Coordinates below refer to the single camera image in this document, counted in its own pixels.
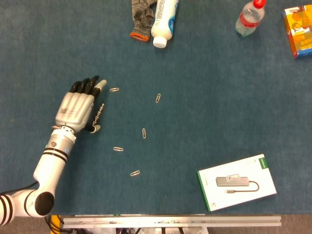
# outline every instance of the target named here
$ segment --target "white box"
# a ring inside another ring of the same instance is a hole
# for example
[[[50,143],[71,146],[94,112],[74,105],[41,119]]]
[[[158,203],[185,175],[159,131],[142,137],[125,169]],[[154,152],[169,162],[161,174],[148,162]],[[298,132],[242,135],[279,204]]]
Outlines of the white box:
[[[276,194],[264,155],[197,172],[209,211]]]

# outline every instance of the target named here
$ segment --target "robotic arm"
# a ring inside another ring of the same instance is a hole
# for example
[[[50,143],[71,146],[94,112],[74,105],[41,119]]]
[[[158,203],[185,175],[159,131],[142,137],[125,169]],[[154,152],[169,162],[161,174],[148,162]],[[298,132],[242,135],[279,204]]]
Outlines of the robotic arm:
[[[100,128],[88,123],[94,101],[106,84],[106,80],[102,80],[95,85],[98,78],[75,82],[64,96],[56,115],[56,126],[52,127],[53,132],[34,172],[39,188],[0,195],[0,226],[11,222],[15,216],[44,217],[52,211],[55,189],[75,143],[75,133],[81,129],[95,133]]]

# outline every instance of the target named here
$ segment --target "glove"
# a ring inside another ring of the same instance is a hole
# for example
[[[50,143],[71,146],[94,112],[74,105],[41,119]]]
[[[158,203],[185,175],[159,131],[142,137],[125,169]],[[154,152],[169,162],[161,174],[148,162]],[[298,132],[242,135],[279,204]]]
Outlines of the glove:
[[[132,38],[140,41],[150,39],[152,23],[155,17],[154,11],[150,8],[157,0],[132,0],[132,20],[134,29],[130,33]]]

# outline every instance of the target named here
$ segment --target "yellow cable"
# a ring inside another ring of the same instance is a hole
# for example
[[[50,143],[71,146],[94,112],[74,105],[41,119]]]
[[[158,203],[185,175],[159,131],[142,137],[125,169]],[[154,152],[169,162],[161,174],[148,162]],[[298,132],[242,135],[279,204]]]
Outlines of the yellow cable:
[[[57,228],[60,228],[60,220],[58,218],[57,215],[52,215],[51,216],[51,222],[53,222]]]

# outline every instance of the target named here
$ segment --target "black fingertip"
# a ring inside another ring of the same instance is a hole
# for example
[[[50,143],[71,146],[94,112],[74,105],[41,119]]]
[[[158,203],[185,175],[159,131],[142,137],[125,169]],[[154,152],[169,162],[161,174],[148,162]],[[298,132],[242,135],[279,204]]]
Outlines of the black fingertip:
[[[101,90],[99,88],[94,88],[91,95],[94,96],[94,100],[97,99],[98,95],[100,94]]]
[[[81,81],[76,81],[75,83],[73,83],[72,87],[70,88],[69,92],[70,93],[74,93],[77,89],[77,87],[81,84]]]
[[[88,83],[88,86],[86,87],[86,89],[84,90],[85,94],[90,94],[96,84],[96,81],[98,80],[99,76],[94,76],[90,82]]]
[[[77,88],[77,93],[81,94],[84,88],[87,86],[87,83],[90,81],[90,78],[86,78],[81,82],[81,85]]]

